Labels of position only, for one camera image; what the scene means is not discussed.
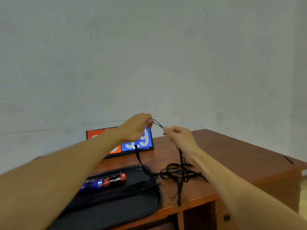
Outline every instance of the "orange scoreboard panel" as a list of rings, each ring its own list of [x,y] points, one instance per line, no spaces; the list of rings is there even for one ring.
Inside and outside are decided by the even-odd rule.
[[[107,130],[112,131],[112,129],[115,128],[116,127],[107,127],[107,128],[86,131],[86,139],[96,137]],[[143,135],[136,142],[123,143],[117,146],[115,149],[113,149],[106,157],[113,157],[113,156],[132,153],[135,150],[135,145],[137,145],[139,151],[144,151],[154,148],[151,130],[148,127],[145,128]]]

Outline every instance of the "white wall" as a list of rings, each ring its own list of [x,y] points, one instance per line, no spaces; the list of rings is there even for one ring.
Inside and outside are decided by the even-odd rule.
[[[305,0],[1,0],[0,173],[138,112],[307,161],[306,9]]]

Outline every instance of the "wooden table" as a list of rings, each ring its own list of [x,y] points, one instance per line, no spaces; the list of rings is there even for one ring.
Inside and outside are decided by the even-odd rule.
[[[298,212],[301,171],[307,168],[307,163],[288,157],[292,164],[282,154],[207,129],[192,133],[198,146],[211,157]],[[168,136],[154,138],[154,147],[154,150],[140,153],[142,163],[149,166],[153,172],[159,172],[170,163],[180,163],[179,152],[171,148]],[[93,174],[135,164],[139,164],[135,154],[107,158],[97,166]],[[208,229],[238,229],[212,185],[203,179],[192,178],[188,183],[184,183],[181,207],[177,206],[177,197],[169,198],[177,192],[177,184],[171,179],[158,178],[157,181],[161,182],[160,189],[163,193],[161,209],[151,216],[114,229],[137,227],[176,213],[180,229],[194,229],[189,218],[193,219],[195,213],[206,213],[205,208],[211,210],[208,211],[208,215],[211,215],[207,218],[211,219],[206,226],[211,227]]]

